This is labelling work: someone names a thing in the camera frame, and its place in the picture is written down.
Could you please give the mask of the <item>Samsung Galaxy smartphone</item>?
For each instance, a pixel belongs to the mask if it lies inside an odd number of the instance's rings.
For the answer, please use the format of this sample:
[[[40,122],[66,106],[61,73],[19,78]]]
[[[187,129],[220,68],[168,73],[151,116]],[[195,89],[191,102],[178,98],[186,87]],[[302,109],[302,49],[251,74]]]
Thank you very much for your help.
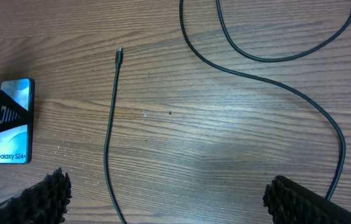
[[[8,80],[1,90],[24,109],[34,111],[35,82],[31,78]],[[32,159],[33,123],[0,133],[0,164],[27,164]]]

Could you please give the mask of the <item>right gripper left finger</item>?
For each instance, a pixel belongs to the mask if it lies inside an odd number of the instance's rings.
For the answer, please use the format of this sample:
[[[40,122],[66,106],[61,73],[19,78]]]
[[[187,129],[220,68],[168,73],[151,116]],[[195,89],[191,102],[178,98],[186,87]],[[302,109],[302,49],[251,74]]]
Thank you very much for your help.
[[[59,224],[65,221],[72,185],[61,168],[0,203],[0,224]]]

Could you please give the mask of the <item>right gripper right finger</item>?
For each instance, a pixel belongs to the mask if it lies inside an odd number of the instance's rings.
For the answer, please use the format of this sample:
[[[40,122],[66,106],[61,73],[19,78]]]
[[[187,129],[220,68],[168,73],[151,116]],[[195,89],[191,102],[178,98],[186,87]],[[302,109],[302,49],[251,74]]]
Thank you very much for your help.
[[[284,177],[265,188],[263,205],[274,224],[351,224],[351,212]]]

